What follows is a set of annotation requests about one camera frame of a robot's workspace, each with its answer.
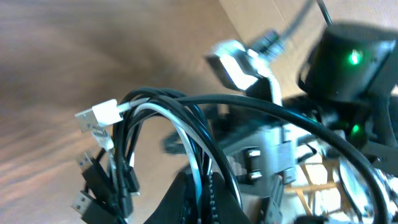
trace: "black device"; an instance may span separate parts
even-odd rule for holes
[[[294,152],[314,139],[329,145],[325,157],[345,157],[363,176],[373,196],[374,223],[389,223],[393,214],[387,203],[398,201],[389,182],[398,175],[398,98],[391,96],[398,81],[397,33],[363,24],[332,24],[323,1],[317,0],[328,26],[298,75],[306,94],[282,100],[268,64],[283,52],[312,2],[306,2],[281,35],[267,32],[250,46],[222,42],[206,57],[225,87],[246,96],[188,97],[175,90],[140,88],[119,106],[108,101],[77,114],[81,127],[103,147],[96,158],[86,153],[78,159],[86,187],[72,207],[82,220],[127,223],[134,210],[130,194],[139,191],[130,161],[142,122],[163,116],[179,128],[163,141],[165,151],[187,152],[191,169],[178,173],[145,223],[250,224],[241,210],[241,192],[261,198],[258,224],[280,223],[284,186],[295,180],[295,165],[319,153],[312,149],[295,158]],[[210,106],[202,112],[197,105],[204,103]],[[228,112],[216,104],[227,104]],[[99,109],[108,116],[101,117]],[[104,129],[110,124],[112,137]],[[100,165],[107,152],[108,174]],[[246,172],[237,173],[227,156]],[[345,222],[299,217],[296,223]]]
[[[327,26],[298,86],[311,97],[344,103],[389,97],[398,82],[397,39],[395,30],[366,24]]]

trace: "cable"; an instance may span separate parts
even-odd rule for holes
[[[137,96],[140,96],[141,98],[145,98],[145,97],[152,98],[157,95],[167,95],[172,98],[178,98],[178,97],[185,96],[183,93],[181,93],[179,91],[171,90],[168,88],[163,88],[163,89],[159,90],[159,89],[155,89],[155,88],[144,87],[144,88],[140,88],[138,90],[134,90],[134,91],[130,92],[129,94],[127,94],[123,98],[122,103],[131,101],[132,99],[134,99]],[[203,112],[201,111],[201,109],[197,105],[191,105],[191,106],[189,106],[189,108],[192,111],[192,113],[208,128],[208,130],[210,130],[210,127],[209,127],[207,120],[206,120]],[[125,119],[127,120],[127,122],[125,122],[124,124],[128,123],[129,115],[131,114],[131,111],[128,111],[129,113],[126,113]],[[125,139],[125,140],[131,139],[129,149],[127,151],[127,161],[130,161],[132,153],[134,152],[134,148],[136,145],[136,141],[137,141],[140,129],[141,129],[141,125],[136,126],[134,128],[134,130],[131,131],[131,134],[129,134],[128,137]],[[127,133],[127,132],[130,132],[130,131],[128,128],[125,128],[124,133]],[[196,157],[200,157],[200,154],[201,154],[200,149],[197,149],[197,146],[195,145],[194,141],[191,141],[191,142],[192,142],[192,148],[195,151]],[[122,141],[122,143],[123,143],[123,150],[124,150],[125,147],[127,147],[127,141]],[[204,165],[205,165],[204,170],[211,169],[211,161],[208,161],[208,159],[204,160]]]
[[[303,22],[305,16],[311,9],[313,2],[314,0],[307,0],[303,8],[301,8],[300,12],[298,12],[298,14],[295,16],[293,23],[291,23],[283,33],[281,33],[279,37],[279,42],[284,43],[287,39],[289,39],[292,36],[292,34],[297,30],[299,25]]]
[[[102,159],[102,157],[105,155],[106,150],[104,148],[101,148],[101,150],[99,151],[97,157],[95,158],[95,160],[99,163]],[[84,188],[84,192],[88,193],[90,190],[89,186],[87,185],[87,183],[85,183],[85,188]]]
[[[126,139],[131,139],[129,150],[127,152],[127,161],[131,165],[134,164],[134,163],[131,163],[131,157],[132,157],[132,154],[134,153],[134,148],[135,148],[137,138],[139,135],[139,130],[137,130],[137,129],[141,128],[141,124],[144,120],[146,120],[147,118],[150,118],[152,116],[156,116],[156,115],[157,115],[157,113],[155,113],[153,111],[146,111],[146,110],[140,111],[138,114],[136,114],[136,116],[132,116],[132,118],[127,122],[128,125],[126,126],[126,128],[128,129],[128,132],[127,132]],[[196,143],[193,140],[191,140],[190,137],[188,137],[188,140],[191,145],[190,147],[194,151],[195,159],[199,162],[199,164],[201,164],[200,163],[201,157],[199,155],[199,152],[197,151]],[[202,176],[203,175],[202,170],[199,169],[199,171],[200,171],[200,176]]]
[[[317,0],[317,3],[318,3],[319,8],[321,9],[323,18],[325,18],[326,24],[328,24],[328,26],[332,25],[332,21],[331,21],[330,16],[329,16],[328,9],[326,8],[325,3],[323,2],[323,0]]]
[[[165,95],[164,93],[162,93],[161,91],[157,91],[157,90],[152,90],[150,88],[144,88],[144,89],[140,89],[137,91],[134,91],[134,94],[131,93],[130,97],[134,97],[140,93],[145,93],[148,94],[150,96],[154,96],[158,93],[161,93],[162,95]],[[200,109],[198,109],[197,106],[192,106],[191,108],[196,109],[195,111],[197,112],[197,114],[201,113]],[[129,150],[127,152],[127,161],[131,160],[131,156],[132,153],[134,152],[134,148],[135,148],[135,144],[136,144],[136,140],[139,134],[139,129],[141,128],[141,123],[154,115],[154,113],[151,112],[147,112],[147,111],[142,111],[142,112],[146,112],[146,113],[141,113],[139,116],[137,115],[137,110],[131,110],[126,112],[127,114],[127,122],[124,122],[123,124],[121,124],[119,127],[120,129],[122,128],[122,126],[124,126],[123,130],[124,130],[124,134],[126,133],[126,130],[130,129],[129,125],[126,125],[128,123],[133,123],[133,124],[138,124],[137,126],[134,127],[134,129],[130,129],[130,131],[127,132],[127,138],[124,138],[125,135],[123,133],[120,133],[118,131],[116,131],[114,134],[119,134],[120,136],[118,136],[118,145],[122,146],[122,148],[125,148],[125,146],[127,145],[127,141],[125,141],[125,139],[129,139],[131,138],[131,143],[130,143],[130,147]],[[135,116],[132,117],[132,120],[129,119],[129,117],[134,113]],[[200,158],[195,157],[195,153],[193,151],[193,147],[194,144],[192,144],[193,141],[189,140],[188,136],[185,134],[185,132],[181,132],[180,128],[178,126],[176,126],[176,129],[180,135],[180,137],[182,138],[183,144],[185,146],[185,149],[187,150],[187,154],[188,154],[188,158],[192,167],[192,172],[193,172],[193,176],[194,176],[194,180],[195,180],[195,187],[197,189],[196,193],[197,193],[197,203],[199,203],[200,197],[201,197],[201,172],[199,170],[199,165],[198,162],[200,163]]]
[[[186,150],[187,156],[188,156],[188,160],[191,165],[193,180],[195,182],[195,190],[196,190],[195,194],[196,194],[197,205],[198,205],[198,209],[199,209],[200,208],[200,198],[201,198],[201,178],[200,178],[198,161],[197,161],[194,151],[191,147],[190,140],[188,139],[188,136],[185,132],[185,130],[188,129],[188,125],[185,124],[183,121],[181,121],[180,118],[176,117],[171,112],[169,112],[166,109],[162,108],[161,106],[155,105],[153,103],[144,103],[144,104],[138,106],[134,112],[134,115],[136,115],[138,112],[140,112],[144,109],[150,109],[150,110],[160,113],[161,115],[163,115],[167,119],[169,119],[172,122],[172,124],[175,126],[175,129],[177,130],[178,135],[180,136],[182,143],[185,147],[185,150]]]
[[[363,222],[362,213],[361,213],[360,209],[358,208],[358,206],[355,204],[355,200],[352,198],[351,194],[348,192],[347,186],[345,184],[343,184],[343,181],[342,181],[343,177],[341,175],[341,168],[339,167],[339,169],[337,169],[337,171],[338,171],[338,178],[340,179],[341,186],[342,186],[343,191],[344,191],[344,193],[345,193],[345,195],[346,195],[346,197],[348,199],[348,202],[351,204],[351,206],[352,206],[352,208],[354,210],[354,213],[358,217],[358,221],[360,223],[362,223]]]
[[[168,89],[168,88],[162,88],[162,91],[168,93],[172,98],[181,98],[181,97],[185,97],[186,95],[176,91],[176,90],[172,90],[172,89]],[[205,128],[207,129],[207,131],[210,133],[210,125],[207,122],[207,119],[205,117],[205,115],[203,114],[202,110],[197,106],[197,105],[191,105],[188,107],[192,114],[199,119],[199,121],[205,126]],[[210,175],[211,172],[211,159],[208,157],[207,154],[204,154],[203,156],[203,173],[205,173],[206,175]]]
[[[312,147],[311,145],[309,145],[308,143],[306,143],[305,145],[306,145],[307,147],[309,147],[309,148],[311,149],[312,152],[306,153],[306,154],[304,154],[303,156],[300,156],[299,158],[297,158],[297,159],[296,159],[296,163],[297,163],[297,164],[301,164],[301,163],[305,162],[307,159],[309,159],[309,158],[315,156],[315,155],[318,153],[318,151],[317,151],[314,147]]]
[[[177,99],[182,105],[200,105],[205,103],[219,103],[244,106],[258,111],[263,111],[276,118],[286,120],[334,146],[364,177],[373,192],[375,216],[373,223],[388,223],[389,212],[387,209],[387,192],[375,173],[372,164],[354,146],[336,135],[333,131],[313,122],[299,114],[293,113],[273,103],[248,98],[239,95],[205,95],[184,97]]]
[[[122,100],[121,104],[130,102],[137,96],[142,96],[141,98],[153,97],[156,95],[163,95],[164,92],[152,88],[141,88],[140,90],[134,90],[128,93]],[[123,211],[122,216],[126,216],[125,206],[126,203],[131,200],[128,196],[126,183],[124,182],[124,165],[126,161],[124,160],[125,151],[127,148],[127,136],[128,130],[126,129],[127,122],[126,120],[121,121],[113,125],[113,138],[114,138],[114,154],[115,154],[115,163],[116,163],[116,177],[118,180],[118,203]]]
[[[115,187],[115,189],[117,189],[117,186],[118,186],[118,175],[116,174],[116,161],[114,159],[114,155],[113,155],[112,151],[114,151],[114,149],[111,149],[109,151],[109,153],[108,153],[109,154],[109,156],[108,156],[109,164],[108,165],[109,165],[109,167],[111,169],[110,175],[112,177],[114,187]]]
[[[148,101],[148,100],[149,100],[149,97],[144,97],[144,98],[141,98],[141,99],[137,99],[137,100],[131,101],[131,102],[129,103],[129,106],[130,106],[131,108],[133,108],[133,107],[136,107],[136,106],[138,106],[138,105],[140,105],[140,104],[145,103],[145,102]]]
[[[397,148],[398,142],[391,124],[389,98],[371,96],[374,133],[383,145]]]
[[[173,123],[177,124],[178,126],[180,126],[189,136],[191,136],[191,138],[193,138],[199,144],[199,146],[210,156],[211,159],[214,159],[216,161],[216,164],[218,165],[219,170],[221,171],[222,175],[224,176],[224,179],[226,179],[226,182],[227,182],[228,178],[230,178],[230,176],[229,176],[230,173],[225,173],[226,172],[225,171],[226,167],[219,166],[220,164],[224,164],[224,163],[222,161],[220,161],[220,159],[217,157],[219,155],[217,155],[217,154],[222,154],[224,156],[225,160],[226,160],[225,155],[222,152],[220,152],[220,150],[216,151],[217,154],[216,154],[216,157],[215,157],[214,156],[214,152],[215,151],[214,150],[210,151],[210,149],[208,148],[207,144],[205,144],[202,141],[202,138],[199,137],[197,132],[191,126],[189,126],[187,123],[181,121],[180,119],[174,119],[175,116],[168,117],[168,111],[166,109],[164,109],[163,107],[161,107],[159,105],[155,105],[153,103],[146,103],[146,104],[138,106],[136,108],[136,113],[138,113],[138,112],[140,112],[141,110],[144,110],[144,109],[156,110],[157,112],[161,113],[162,115],[167,117],[169,120],[171,120],[171,122],[173,122]],[[228,162],[227,162],[227,166],[229,167],[229,169],[231,171],[231,174],[233,175],[233,179],[235,180],[235,182],[234,182],[235,185],[234,186],[236,186],[237,191],[239,192],[239,187],[238,187],[236,178],[235,178],[235,176],[234,176],[234,174],[232,172],[232,168],[230,167]],[[240,192],[239,192],[239,200],[237,200],[237,201],[238,201],[238,204],[241,205]]]
[[[161,104],[163,107],[170,109],[184,122],[188,123],[190,127],[192,127],[192,129],[199,135],[200,139],[206,144],[207,148],[211,152],[211,155],[213,155],[213,159],[215,159],[218,167],[220,168],[220,172],[225,179],[226,187],[236,199],[238,205],[242,207],[238,181],[236,180],[236,176],[231,168],[231,165],[229,164],[223,151],[216,146],[214,139],[209,135],[204,125],[198,119],[196,119],[196,117],[189,113],[184,106],[170,97],[156,96],[153,98],[153,100],[150,100],[150,102]]]

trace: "wood grain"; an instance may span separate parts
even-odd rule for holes
[[[70,208],[83,179],[75,156],[97,150],[74,114],[140,86],[225,91],[202,59],[238,35],[218,1],[0,1],[0,223],[81,223]],[[186,163],[143,127],[136,170],[142,223]]]

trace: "black cable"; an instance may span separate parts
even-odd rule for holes
[[[342,183],[342,182],[343,182],[343,181],[342,181],[342,180],[343,180],[343,177],[342,177],[342,175],[341,175],[341,169],[340,169],[340,168],[338,169],[338,178],[340,179],[341,186],[343,187],[343,190],[344,190],[344,193],[345,193],[345,195],[346,195],[346,197],[347,197],[347,199],[348,199],[348,202],[351,204],[351,206],[352,206],[352,208],[353,208],[353,210],[354,210],[354,213],[355,213],[356,216],[358,217],[358,221],[359,221],[360,223],[362,223],[362,222],[363,222],[362,213],[361,213],[360,209],[358,208],[358,206],[356,206],[355,200],[352,198],[351,194],[348,192],[347,186],[346,186],[345,184]]]
[[[121,104],[130,102],[131,100],[135,98],[152,98],[157,95],[170,95],[173,96],[173,94],[182,94],[179,92],[172,92],[172,93],[167,93],[162,90],[158,90],[155,88],[140,88],[138,90],[134,90],[130,93],[128,93],[122,100]],[[191,106],[191,110],[197,112],[200,111],[196,105]],[[127,189],[126,189],[126,184],[124,183],[124,169],[123,167],[126,165],[126,163],[129,163],[129,160],[132,156],[132,153],[134,152],[134,147],[136,145],[136,140],[139,135],[139,131],[141,129],[142,122],[138,123],[138,126],[136,126],[132,130],[132,135],[131,135],[131,142],[130,142],[130,147],[127,152],[127,158],[128,160],[125,160],[125,155],[126,155],[126,148],[128,144],[128,136],[129,136],[129,131],[130,129],[128,128],[128,120],[130,120],[130,117],[134,114],[134,109],[129,110],[124,114],[125,120],[121,121],[119,123],[114,124],[113,126],[113,138],[114,138],[114,147],[115,147],[115,163],[116,163],[116,175],[118,179],[118,193],[119,193],[119,206],[121,207],[122,211],[125,211],[125,204],[128,202],[127,201]],[[196,142],[193,141],[190,137],[189,141],[192,145],[192,148],[194,150],[195,158],[197,159],[197,162],[201,165],[201,149],[197,148]]]
[[[398,142],[391,124],[388,97],[371,97],[373,128],[377,139],[383,145],[397,148]]]
[[[276,118],[286,120],[314,135],[317,135],[323,141],[334,146],[357,170],[372,190],[375,206],[375,216],[373,223],[388,223],[389,212],[387,209],[387,194],[383,184],[374,171],[372,164],[361,154],[354,146],[336,135],[333,131],[324,126],[311,121],[299,114],[293,113],[281,106],[273,103],[248,98],[238,95],[205,95],[184,97],[177,99],[182,105],[200,105],[206,103],[219,103],[227,105],[244,106],[258,111],[263,111]]]
[[[172,90],[172,89],[168,89],[168,88],[162,88],[162,91],[168,93],[170,96],[172,96],[172,98],[181,98],[181,97],[186,97],[185,94],[176,91],[176,90]],[[199,108],[199,106],[197,105],[190,105],[188,106],[188,108],[191,110],[192,114],[199,119],[199,121],[205,126],[205,128],[207,129],[208,133],[211,134],[211,129],[210,129],[210,125],[206,119],[206,116],[203,114],[202,110]],[[202,170],[203,173],[205,173],[206,175],[210,175],[211,173],[211,159],[208,156],[208,154],[203,153],[203,165],[202,165]]]
[[[315,156],[318,151],[312,147],[311,145],[309,145],[308,143],[305,144],[307,147],[309,147],[311,149],[312,152],[306,153],[303,156],[300,156],[299,158],[296,159],[296,163],[297,164],[301,164],[302,162],[305,162],[307,159]]]
[[[323,0],[317,0],[318,6],[321,9],[323,18],[325,18],[326,24],[332,25],[332,21],[328,12],[328,9],[325,6],[325,3],[323,2]]]
[[[140,133],[141,126],[142,126],[142,122],[144,120],[146,120],[147,118],[150,118],[155,115],[156,115],[156,113],[153,111],[140,111],[140,112],[138,112],[138,114],[133,116],[128,121],[127,129],[129,130],[129,132],[127,133],[127,139],[131,139],[129,150],[127,151],[127,158],[126,158],[128,162],[130,162],[132,153],[134,152],[134,149],[136,147],[138,135]]]
[[[209,151],[215,158],[215,162],[220,168],[227,188],[231,191],[232,195],[238,202],[238,205],[242,207],[241,194],[239,190],[238,181],[236,180],[235,174],[225,156],[223,151],[216,146],[214,139],[209,135],[205,126],[196,118],[194,115],[189,113],[187,109],[178,103],[176,100],[168,96],[156,96],[154,97],[153,103],[157,103],[164,108],[170,109],[173,113],[179,115],[181,119],[186,122],[191,128],[199,135],[202,141],[206,144]]]
[[[293,23],[291,23],[289,27],[280,35],[278,42],[283,43],[292,36],[292,34],[297,30],[299,25],[303,22],[307,13],[310,11],[312,3],[313,0],[307,0],[303,8],[301,8],[300,12],[298,12],[296,17],[294,18]]]
[[[104,148],[101,148],[101,150],[99,151],[99,153],[97,155],[97,158],[95,158],[97,160],[97,162],[101,161],[101,159],[105,155],[105,153],[106,153],[106,150]],[[90,188],[88,187],[87,183],[85,183],[84,191],[86,193],[88,193],[90,191]]]
[[[168,88],[163,88],[163,89],[159,89],[158,90],[158,89],[155,89],[155,88],[144,87],[144,88],[140,88],[138,90],[134,90],[134,91],[130,92],[123,99],[122,103],[125,102],[125,101],[131,101],[133,98],[135,98],[135,97],[137,97],[139,95],[140,95],[140,98],[145,98],[145,97],[149,97],[150,98],[150,97],[154,97],[154,96],[157,96],[157,95],[167,95],[167,96],[170,96],[172,98],[179,98],[179,97],[186,96],[186,95],[184,95],[183,93],[181,93],[181,92],[179,92],[177,90],[171,90],[171,89],[168,89]],[[207,122],[207,120],[205,118],[205,115],[201,111],[201,109],[197,105],[191,105],[188,108],[192,111],[193,115],[195,117],[197,117],[200,120],[200,122],[206,126],[207,130],[210,130],[210,126],[209,126],[209,124],[208,124],[208,122]],[[126,115],[125,119],[127,120],[127,123],[135,122],[135,121],[128,121],[129,117],[133,114],[133,112],[134,112],[134,110],[131,110]],[[127,126],[125,126],[125,127],[126,128],[125,128],[124,133],[127,133],[128,130],[130,130],[130,128],[127,127]],[[138,126],[135,126],[135,128],[131,131],[131,136],[128,136],[126,138],[126,139],[131,139],[129,149],[127,151],[127,161],[128,162],[130,161],[132,153],[134,152],[134,148],[135,148],[135,145],[136,145],[136,141],[137,141],[140,129],[141,129],[141,124],[138,125]],[[201,164],[201,159],[199,159],[200,155],[201,155],[201,149],[196,144],[196,142],[191,139],[191,137],[188,137],[188,138],[190,140],[190,144],[192,146],[192,149],[193,149],[193,151],[195,153],[195,157],[198,160],[198,164]],[[203,170],[211,169],[211,163],[209,162],[209,160],[210,160],[210,158],[208,158],[207,156],[204,158],[204,163],[203,164],[205,165],[205,167],[203,168]]]

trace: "cable bundle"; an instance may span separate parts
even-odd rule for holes
[[[103,177],[101,171],[98,171],[98,168],[95,171],[90,171],[91,168],[86,168],[84,161],[87,160],[87,157],[81,160],[81,164],[84,167],[84,169],[82,168],[83,176],[87,181],[85,190],[80,195],[81,199],[85,197],[85,201],[88,199],[91,202],[92,200],[98,200],[98,195],[105,194],[106,196],[100,197],[101,201],[97,202],[97,204],[100,204],[104,211],[113,215],[118,223],[124,223],[124,218],[127,218],[132,213],[132,202],[129,193],[137,189],[137,183],[134,169],[129,164],[134,154],[142,122],[153,116],[162,116],[169,119],[181,137],[192,168],[197,204],[200,204],[201,199],[201,180],[208,178],[213,161],[220,170],[227,189],[241,207],[241,196],[236,177],[223,151],[212,138],[206,118],[197,106],[207,103],[244,106],[268,113],[271,116],[284,119],[334,146],[367,180],[375,201],[374,223],[387,223],[388,221],[386,192],[369,161],[350,143],[337,136],[333,131],[299,114],[273,103],[246,96],[205,95],[187,97],[175,90],[155,88],[140,88],[130,92],[123,98],[121,105],[126,103],[129,104],[129,110],[123,112],[122,121],[113,125],[115,172],[110,172],[107,179]],[[102,149],[96,159],[88,156],[90,161],[88,167],[96,167],[92,164],[98,164],[105,152]],[[85,172],[88,171],[90,171],[89,176],[96,176],[94,180],[90,177],[86,178]],[[106,190],[95,189],[99,186]],[[96,199],[89,198],[88,189],[93,191]],[[85,213],[89,211],[91,204],[92,202],[87,206],[85,205],[84,212],[80,210],[83,215],[83,221],[87,223],[90,223],[91,220],[89,218],[84,219],[84,217]],[[77,207],[81,207],[81,202],[77,200],[74,205],[74,208],[78,210]]]

